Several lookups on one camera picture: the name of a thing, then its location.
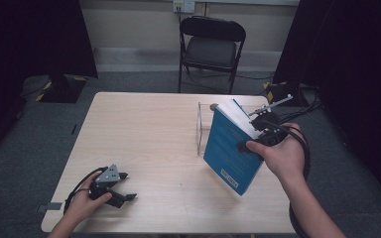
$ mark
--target chair backrest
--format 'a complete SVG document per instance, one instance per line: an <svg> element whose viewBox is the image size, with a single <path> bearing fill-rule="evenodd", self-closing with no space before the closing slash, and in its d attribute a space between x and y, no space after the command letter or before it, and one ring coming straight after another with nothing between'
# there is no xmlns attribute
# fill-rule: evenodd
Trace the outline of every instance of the chair backrest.
<svg viewBox="0 0 381 238"><path fill-rule="evenodd" d="M185 34L232 42L243 43L246 39L246 31L238 23L201 16L192 16L183 19L180 25L180 31L181 35Z"/></svg>

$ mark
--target gray carpet floor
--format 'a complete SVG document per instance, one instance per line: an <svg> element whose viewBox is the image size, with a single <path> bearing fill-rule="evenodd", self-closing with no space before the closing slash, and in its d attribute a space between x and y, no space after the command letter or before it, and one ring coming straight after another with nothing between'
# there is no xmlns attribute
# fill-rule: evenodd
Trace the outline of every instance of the gray carpet floor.
<svg viewBox="0 0 381 238"><path fill-rule="evenodd" d="M238 74L246 77L236 78L233 94L244 95L261 95L262 83L269 80L247 76L270 75L269 72ZM41 230L44 213L37 212L37 208L51 200L95 93L176 93L177 78L175 71L101 72L98 79L89 79L73 104L36 102L40 91L28 94L21 118L0 142L0 237L46 237ZM41 88L47 79L46 76L26 79L23 93ZM216 77L187 78L186 82L207 87L185 84L183 93L219 93L209 87L226 89L228 85L226 78ZM309 101L314 99L311 91L306 91L306 96ZM278 107L274 111L284 115L299 109ZM337 125L322 108L293 121L301 125L310 142L309 184L324 209L347 237L381 237L381 187L344 147ZM72 237L113 236L75 234Z"/></svg>

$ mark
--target black chair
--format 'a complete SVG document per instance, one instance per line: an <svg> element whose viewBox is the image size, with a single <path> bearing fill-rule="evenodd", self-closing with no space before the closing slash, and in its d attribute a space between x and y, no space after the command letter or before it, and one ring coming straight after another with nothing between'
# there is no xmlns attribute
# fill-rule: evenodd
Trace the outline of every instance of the black chair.
<svg viewBox="0 0 381 238"><path fill-rule="evenodd" d="M234 78L241 51L246 40L246 31L238 23L201 16L192 16L182 20L181 61L179 69L179 88L182 86L182 69L189 67L229 72L230 87L233 89ZM185 35L191 36L188 45Z"/></svg>

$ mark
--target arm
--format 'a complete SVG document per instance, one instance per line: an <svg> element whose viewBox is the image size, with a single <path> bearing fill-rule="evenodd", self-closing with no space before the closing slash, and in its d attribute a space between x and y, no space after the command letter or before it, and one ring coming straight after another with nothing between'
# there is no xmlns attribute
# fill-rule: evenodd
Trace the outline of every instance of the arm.
<svg viewBox="0 0 381 238"><path fill-rule="evenodd" d="M297 124L287 124L287 126L299 129ZM303 138L296 130L293 132ZM266 147L253 141L247 142L246 146L252 152L261 155L271 172L277 176L300 225L309 237L344 237L320 206L305 181L303 176L305 155L296 139L288 136L274 147Z"/></svg>
<svg viewBox="0 0 381 238"><path fill-rule="evenodd" d="M90 216L97 207L111 198L112 194L109 192L95 200L88 197L89 187L91 186L92 181L98 177L99 174L100 173L95 173L82 184L66 213L49 234L49 238L69 237L70 233L72 233L81 221Z"/></svg>

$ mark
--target table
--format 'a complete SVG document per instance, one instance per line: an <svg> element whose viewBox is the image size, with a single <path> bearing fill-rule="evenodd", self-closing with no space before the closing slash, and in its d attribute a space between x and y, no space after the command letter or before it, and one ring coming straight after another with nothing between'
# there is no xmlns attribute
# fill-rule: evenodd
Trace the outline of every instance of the table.
<svg viewBox="0 0 381 238"><path fill-rule="evenodd" d="M129 176L113 189L137 197L120 209L103 205L75 232L294 233L289 200L266 165L239 196L197 155L198 104L231 98L267 103L261 96L97 93L52 202L63 202L94 169L116 164ZM50 232L62 216L48 210L42 229Z"/></svg>

